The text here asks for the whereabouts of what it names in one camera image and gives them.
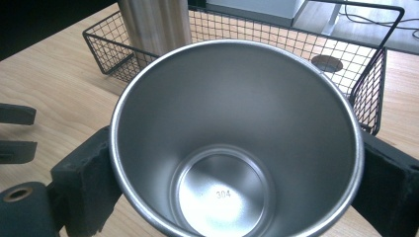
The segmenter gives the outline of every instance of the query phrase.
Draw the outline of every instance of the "wire basket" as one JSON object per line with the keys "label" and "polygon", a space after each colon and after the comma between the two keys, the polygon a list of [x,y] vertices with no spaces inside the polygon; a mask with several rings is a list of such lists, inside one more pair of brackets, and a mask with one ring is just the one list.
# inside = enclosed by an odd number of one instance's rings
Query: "wire basket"
{"label": "wire basket", "polygon": [[[253,40],[311,61],[348,98],[363,130],[379,130],[386,49],[190,6],[192,40]],[[120,12],[83,32],[100,70],[129,82],[158,58],[129,45]]]}

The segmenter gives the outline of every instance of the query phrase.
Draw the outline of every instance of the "metal rim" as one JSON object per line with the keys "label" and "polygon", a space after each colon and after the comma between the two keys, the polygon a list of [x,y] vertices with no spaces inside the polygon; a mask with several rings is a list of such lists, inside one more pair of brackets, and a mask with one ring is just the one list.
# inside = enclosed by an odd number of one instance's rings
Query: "metal rim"
{"label": "metal rim", "polygon": [[118,126],[119,121],[121,117],[122,110],[124,109],[126,98],[128,97],[128,94],[130,90],[134,87],[136,83],[138,83],[142,76],[146,74],[151,68],[155,67],[160,61],[168,60],[170,57],[176,55],[177,53],[184,51],[184,50],[190,50],[194,47],[199,47],[207,44],[218,44],[218,43],[240,43],[240,44],[250,44],[255,45],[258,47],[267,48],[269,50],[275,51],[280,54],[284,54],[291,58],[292,60],[295,60],[296,62],[302,64],[302,66],[305,66],[309,70],[319,74],[321,77],[324,78],[323,82],[329,87],[330,90],[334,91],[335,94],[338,97],[338,100],[341,102],[341,105],[344,106],[345,111],[348,115],[350,115],[350,125],[349,127],[354,131],[354,138],[355,138],[355,165],[352,171],[351,180],[349,181],[348,188],[344,192],[344,194],[341,196],[339,201],[336,202],[332,210],[325,215],[323,218],[321,218],[316,223],[312,224],[305,230],[299,232],[296,234],[296,236],[313,236],[313,235],[319,235],[320,233],[327,230],[340,216],[343,215],[343,213],[347,210],[350,203],[355,197],[355,194],[358,190],[358,187],[361,183],[362,179],[362,171],[364,169],[364,147],[362,142],[362,135],[359,128],[358,121],[356,120],[355,114],[352,111],[352,108],[350,104],[348,103],[347,99],[341,94],[339,89],[330,81],[328,80],[327,76],[324,75],[322,71],[320,71],[318,68],[316,68],[314,65],[312,65],[310,62],[297,57],[296,55],[287,52],[285,50],[259,43],[254,41],[248,41],[248,40],[240,40],[240,39],[218,39],[218,40],[209,40],[209,41],[203,41],[198,42],[195,44],[187,45],[181,48],[178,48],[176,50],[173,50],[155,61],[153,61],[149,66],[147,66],[145,69],[143,69],[126,87],[126,89],[123,91],[122,95],[120,96],[120,99],[117,102],[117,105],[115,107],[112,121],[111,121],[111,135],[110,135],[110,148],[111,148],[111,155],[112,155],[112,164],[113,168],[116,172],[117,180],[119,182],[119,185],[121,189],[123,190],[123,193],[125,194],[128,201],[131,203],[131,205],[136,209],[138,213],[141,214],[142,217],[144,217],[148,222],[152,223],[153,226],[157,229],[159,229],[161,232],[170,234],[171,236],[197,236],[196,234],[187,231],[183,228],[180,228],[179,226],[173,224],[171,221],[168,221],[163,216],[161,216],[159,213],[154,211],[150,206],[146,204],[146,202],[135,192],[133,186],[131,185],[129,179],[127,178],[123,164],[120,160],[120,151],[118,147]]}

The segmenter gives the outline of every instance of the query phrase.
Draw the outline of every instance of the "stainless steel cup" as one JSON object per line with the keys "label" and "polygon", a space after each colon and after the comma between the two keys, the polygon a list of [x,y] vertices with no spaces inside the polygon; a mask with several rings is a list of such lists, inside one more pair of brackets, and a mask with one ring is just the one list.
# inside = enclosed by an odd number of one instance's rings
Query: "stainless steel cup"
{"label": "stainless steel cup", "polygon": [[190,44],[187,0],[119,0],[133,47],[163,55]]}
{"label": "stainless steel cup", "polygon": [[339,89],[309,62],[243,40],[185,46],[141,71],[116,106],[111,153],[126,198],[169,236],[319,235],[351,204],[364,164]]}

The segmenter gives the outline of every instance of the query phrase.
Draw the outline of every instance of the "cable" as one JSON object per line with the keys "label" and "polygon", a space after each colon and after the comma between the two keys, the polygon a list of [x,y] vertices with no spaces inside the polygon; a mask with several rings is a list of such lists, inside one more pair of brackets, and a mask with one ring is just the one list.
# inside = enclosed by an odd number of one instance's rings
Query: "cable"
{"label": "cable", "polygon": [[[391,26],[389,26],[388,24],[394,24],[394,22],[376,22],[376,21],[373,21],[371,19],[365,18],[365,17],[360,16],[360,15],[348,14],[347,7],[348,6],[345,5],[345,13],[339,13],[339,14],[340,15],[345,15],[346,18],[348,18],[348,20],[351,21],[351,22],[359,23],[359,24],[374,24],[374,25],[379,25],[379,26],[382,26],[382,27],[389,27],[389,28]],[[360,21],[354,20],[350,17],[360,18],[360,19],[364,20],[365,22],[360,22]],[[419,21],[419,18],[401,20],[400,23],[413,22],[413,21]],[[412,36],[419,40],[419,28],[396,27],[396,29],[413,31]]]}

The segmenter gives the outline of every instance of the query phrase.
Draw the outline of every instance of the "wooden surface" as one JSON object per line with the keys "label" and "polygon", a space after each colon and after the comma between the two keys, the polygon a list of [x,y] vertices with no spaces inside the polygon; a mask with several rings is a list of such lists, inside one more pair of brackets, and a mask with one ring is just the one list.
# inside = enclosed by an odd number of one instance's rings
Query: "wooden surface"
{"label": "wooden surface", "polygon": [[[48,184],[59,160],[110,123],[126,84],[101,74],[81,33],[117,10],[113,5],[0,62],[0,102],[38,110],[34,125],[0,123],[0,139],[39,144],[33,162],[0,166],[0,192],[28,181]],[[390,51],[387,60],[378,137],[419,157],[419,56]],[[98,236],[162,235],[122,197]],[[324,236],[379,235],[351,207]]]}

